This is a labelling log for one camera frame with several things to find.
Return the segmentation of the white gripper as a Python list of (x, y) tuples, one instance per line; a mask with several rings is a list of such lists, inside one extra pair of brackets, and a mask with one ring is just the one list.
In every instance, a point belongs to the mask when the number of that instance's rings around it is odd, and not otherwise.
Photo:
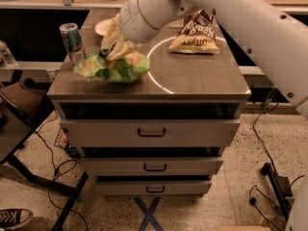
[(150, 41), (158, 33), (142, 15), (139, 0), (129, 0), (112, 19), (108, 33), (101, 41), (101, 52), (108, 61), (117, 60), (134, 52), (137, 43)]

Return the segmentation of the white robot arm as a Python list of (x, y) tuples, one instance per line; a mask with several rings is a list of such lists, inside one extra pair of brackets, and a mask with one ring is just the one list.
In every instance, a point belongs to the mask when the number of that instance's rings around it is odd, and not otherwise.
[(297, 111), (308, 118), (308, 28), (264, 0), (128, 0), (101, 50), (115, 60), (196, 9), (212, 13)]

